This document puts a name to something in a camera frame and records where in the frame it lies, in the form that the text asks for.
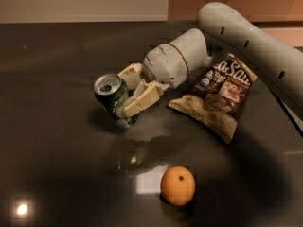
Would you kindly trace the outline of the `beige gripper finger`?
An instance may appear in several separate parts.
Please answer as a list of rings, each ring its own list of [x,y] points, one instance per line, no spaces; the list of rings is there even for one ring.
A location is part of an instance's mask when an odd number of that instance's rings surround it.
[[[157,80],[146,82],[142,79],[136,86],[133,95],[123,104],[121,115],[131,117],[150,108],[169,88],[167,83]]]
[[[129,90],[135,90],[138,87],[146,88],[145,73],[141,63],[132,63],[118,73],[118,76],[123,79]]]

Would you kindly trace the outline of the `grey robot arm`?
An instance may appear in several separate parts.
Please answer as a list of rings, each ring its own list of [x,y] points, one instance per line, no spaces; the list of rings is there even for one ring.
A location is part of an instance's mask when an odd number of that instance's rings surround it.
[[[303,116],[303,52],[252,25],[219,2],[200,8],[198,27],[151,50],[119,73],[134,96],[117,110],[130,117],[157,102],[193,73],[229,52],[243,61],[297,116]]]

